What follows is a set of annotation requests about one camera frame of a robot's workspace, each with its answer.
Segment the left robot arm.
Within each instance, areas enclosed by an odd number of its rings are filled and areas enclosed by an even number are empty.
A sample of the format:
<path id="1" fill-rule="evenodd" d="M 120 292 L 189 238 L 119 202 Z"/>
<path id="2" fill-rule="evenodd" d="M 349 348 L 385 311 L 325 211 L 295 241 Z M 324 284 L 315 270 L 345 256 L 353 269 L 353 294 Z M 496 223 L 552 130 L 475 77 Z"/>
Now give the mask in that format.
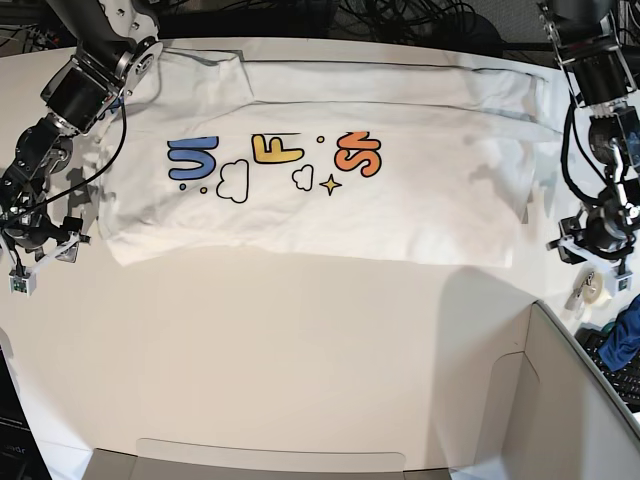
<path id="1" fill-rule="evenodd" d="M 639 230 L 639 115 L 628 97 L 637 84 L 623 55 L 611 1 L 541 1 L 538 4 L 556 62 L 569 86 L 560 155 L 561 173 L 581 203 L 560 221 L 560 236 L 548 244 L 568 264 L 602 259 L 623 263 Z M 569 144 L 577 139 L 575 112 L 589 110 L 588 161 L 600 163 L 604 188 L 595 196 L 571 178 Z"/>

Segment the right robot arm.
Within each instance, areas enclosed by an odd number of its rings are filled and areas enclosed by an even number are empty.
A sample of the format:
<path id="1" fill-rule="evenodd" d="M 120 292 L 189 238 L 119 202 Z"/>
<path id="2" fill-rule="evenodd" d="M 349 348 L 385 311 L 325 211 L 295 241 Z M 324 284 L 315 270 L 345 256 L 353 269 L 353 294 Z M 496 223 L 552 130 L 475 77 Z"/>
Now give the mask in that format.
<path id="1" fill-rule="evenodd" d="M 41 93 L 46 115 L 20 136 L 1 177 L 1 248 L 62 248 L 81 238 L 76 218 L 54 225 L 47 212 L 49 177 L 72 155 L 73 139 L 88 134 L 141 81 L 162 50 L 150 1 L 52 1 L 50 8 L 77 41 L 75 53 Z"/>

